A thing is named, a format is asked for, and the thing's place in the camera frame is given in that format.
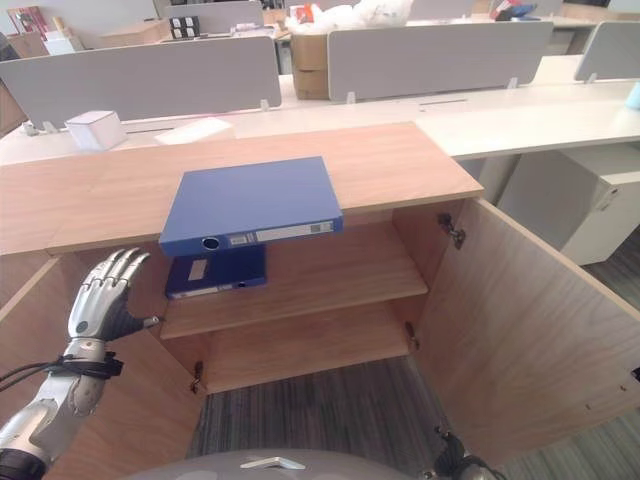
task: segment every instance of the floor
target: floor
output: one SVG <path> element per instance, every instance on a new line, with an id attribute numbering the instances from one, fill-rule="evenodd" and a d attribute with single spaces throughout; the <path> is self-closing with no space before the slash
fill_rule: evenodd
<path id="1" fill-rule="evenodd" d="M 640 228 L 609 260 L 585 269 L 640 309 Z M 441 451 L 433 428 L 444 422 L 434 393 L 402 357 L 211 395 L 190 456 L 317 448 L 369 458 L 415 478 Z M 640 409 L 501 470 L 509 480 L 640 479 Z"/>

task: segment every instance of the shelf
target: shelf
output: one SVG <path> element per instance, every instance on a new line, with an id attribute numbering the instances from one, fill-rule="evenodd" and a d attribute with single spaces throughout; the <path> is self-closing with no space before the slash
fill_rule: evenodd
<path id="1" fill-rule="evenodd" d="M 222 392 L 408 353 L 388 305 L 373 303 L 216 332 L 206 386 Z"/>
<path id="2" fill-rule="evenodd" d="M 381 302 L 427 292 L 390 223 L 276 242 L 267 250 L 267 284 L 172 300 L 161 338 Z"/>

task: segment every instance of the blue file folder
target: blue file folder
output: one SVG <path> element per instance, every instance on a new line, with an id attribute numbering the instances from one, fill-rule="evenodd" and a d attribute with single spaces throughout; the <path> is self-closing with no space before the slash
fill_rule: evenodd
<path id="1" fill-rule="evenodd" d="M 185 173 L 160 246 L 179 257 L 338 231 L 329 174 L 310 157 Z"/>
<path id="2" fill-rule="evenodd" d="M 264 245 L 219 250 L 173 260 L 165 293 L 185 298 L 267 282 Z"/>

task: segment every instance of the open cabinet door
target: open cabinet door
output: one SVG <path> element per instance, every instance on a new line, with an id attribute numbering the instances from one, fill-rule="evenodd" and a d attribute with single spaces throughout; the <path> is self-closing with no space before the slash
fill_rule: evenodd
<path id="1" fill-rule="evenodd" d="M 88 270 L 75 255 L 47 261 L 0 310 L 0 371 L 53 360 L 67 338 L 67 318 Z M 191 376 L 149 332 L 109 344 L 124 362 L 108 380 L 96 413 L 47 479 L 106 480 L 182 460 L 202 406 Z M 43 376 L 0 394 L 4 424 L 35 395 Z"/>
<path id="2" fill-rule="evenodd" d="M 640 314 L 483 200 L 440 264 L 415 352 L 456 434 L 493 464 L 640 405 Z"/>

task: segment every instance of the metal robotic hand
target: metal robotic hand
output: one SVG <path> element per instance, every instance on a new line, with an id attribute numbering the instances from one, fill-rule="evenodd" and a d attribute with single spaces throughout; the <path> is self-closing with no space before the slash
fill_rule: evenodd
<path id="1" fill-rule="evenodd" d="M 0 430 L 0 480 L 42 478 L 93 413 L 105 381 L 122 370 L 106 342 L 159 323 L 158 317 L 136 319 L 127 311 L 131 282 L 148 256 L 137 248 L 119 250 L 82 282 L 64 354 L 48 365 L 31 403 Z"/>
<path id="2" fill-rule="evenodd" d="M 149 257 L 148 253 L 138 252 L 138 248 L 118 250 L 87 275 L 69 316 L 72 339 L 110 342 L 159 322 L 157 317 L 134 318 L 127 311 L 131 281 Z"/>

